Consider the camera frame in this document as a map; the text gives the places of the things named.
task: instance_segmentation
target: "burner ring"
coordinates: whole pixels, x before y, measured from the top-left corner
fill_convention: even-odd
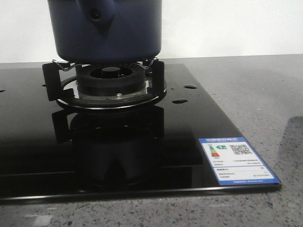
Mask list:
[[[89,65],[77,70],[78,90],[91,96],[129,94],[145,86],[145,70],[137,64]]]

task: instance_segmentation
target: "water droplet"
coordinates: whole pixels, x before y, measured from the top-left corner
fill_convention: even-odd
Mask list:
[[[188,102],[188,100],[187,99],[183,99],[183,98],[178,98],[178,99],[175,99],[172,102],[175,103],[175,104],[182,104],[182,103]]]
[[[197,89],[197,87],[193,84],[185,84],[184,87],[189,89]]]

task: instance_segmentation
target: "gas stove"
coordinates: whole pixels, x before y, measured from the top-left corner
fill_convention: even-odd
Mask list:
[[[1,70],[0,200],[279,190],[275,174],[187,68],[166,64],[164,74],[166,86],[156,102],[87,109],[65,108],[62,97],[50,102],[41,68]],[[74,70],[61,74],[63,81],[74,76]],[[121,100],[116,91],[112,97]],[[227,152],[237,157],[233,166]],[[247,169],[257,174],[237,175]]]

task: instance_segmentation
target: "pot handle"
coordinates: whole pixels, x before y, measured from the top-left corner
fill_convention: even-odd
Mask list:
[[[76,0],[80,11],[93,24],[106,25],[115,15],[114,0]]]

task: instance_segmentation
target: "gas burner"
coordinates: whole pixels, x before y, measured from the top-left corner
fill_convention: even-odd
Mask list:
[[[67,71],[70,63],[43,65],[50,101],[62,108],[104,110],[155,104],[166,94],[164,63],[144,61],[76,68],[76,76],[61,82],[59,70]]]

